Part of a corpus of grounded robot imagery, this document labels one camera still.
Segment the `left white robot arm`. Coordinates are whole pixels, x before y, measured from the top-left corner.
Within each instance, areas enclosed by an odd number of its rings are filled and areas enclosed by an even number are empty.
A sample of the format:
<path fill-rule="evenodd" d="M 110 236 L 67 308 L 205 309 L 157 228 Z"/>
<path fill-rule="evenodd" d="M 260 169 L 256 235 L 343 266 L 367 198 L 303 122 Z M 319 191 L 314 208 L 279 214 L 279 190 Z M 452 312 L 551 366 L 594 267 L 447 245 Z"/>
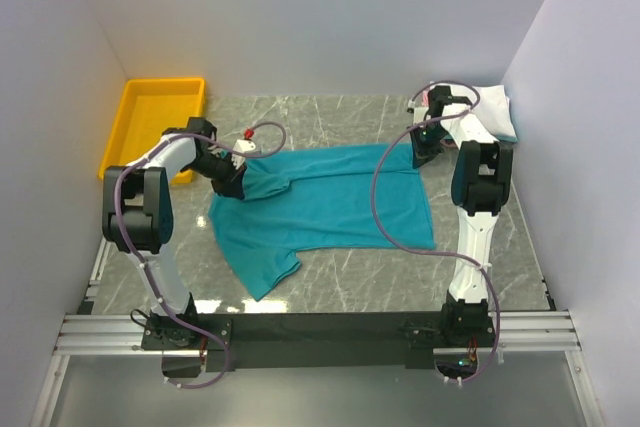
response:
<path fill-rule="evenodd" d="M 185 127 L 166 130 L 138 159 L 105 170 L 102 233 L 137 267 L 151 303 L 145 332 L 156 347 L 226 347 L 222 337 L 201 325 L 170 252 L 170 182 L 181 172 L 193 171 L 208 178 L 216 193 L 242 200 L 246 156 L 258 151 L 251 137 L 245 135 L 228 150 L 217 143 L 211 122 L 191 117 Z"/>

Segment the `teal polo t shirt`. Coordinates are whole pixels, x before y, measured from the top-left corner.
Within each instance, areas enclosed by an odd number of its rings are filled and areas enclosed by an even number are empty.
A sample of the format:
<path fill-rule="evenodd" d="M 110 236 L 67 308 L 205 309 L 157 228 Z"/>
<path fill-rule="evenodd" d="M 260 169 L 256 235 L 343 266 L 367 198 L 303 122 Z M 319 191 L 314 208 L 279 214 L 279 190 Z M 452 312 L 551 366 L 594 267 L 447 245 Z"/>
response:
<path fill-rule="evenodd" d="M 302 251 L 436 247 L 408 144 L 280 152 L 249 161 L 243 188 L 243 200 L 214 196 L 208 215 L 224 259 L 255 300 L 299 269 Z"/>

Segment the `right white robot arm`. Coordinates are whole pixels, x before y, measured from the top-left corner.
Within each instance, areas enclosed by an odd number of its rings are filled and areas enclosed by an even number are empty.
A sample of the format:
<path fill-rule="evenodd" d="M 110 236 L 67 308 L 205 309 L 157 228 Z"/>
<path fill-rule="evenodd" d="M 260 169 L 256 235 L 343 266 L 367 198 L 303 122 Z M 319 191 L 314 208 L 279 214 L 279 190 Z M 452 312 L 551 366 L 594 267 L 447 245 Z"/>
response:
<path fill-rule="evenodd" d="M 434 83 L 419 93 L 421 107 L 408 107 L 415 126 L 410 133 L 415 168 L 432 161 L 443 150 L 445 138 L 458 149 L 450 190 L 458 243 L 440 321 L 440 335 L 451 345 L 495 333 L 489 315 L 489 256 L 499 214 L 509 200 L 513 164 L 513 149 L 474 113 L 480 106 L 479 90 L 464 88 Z"/>

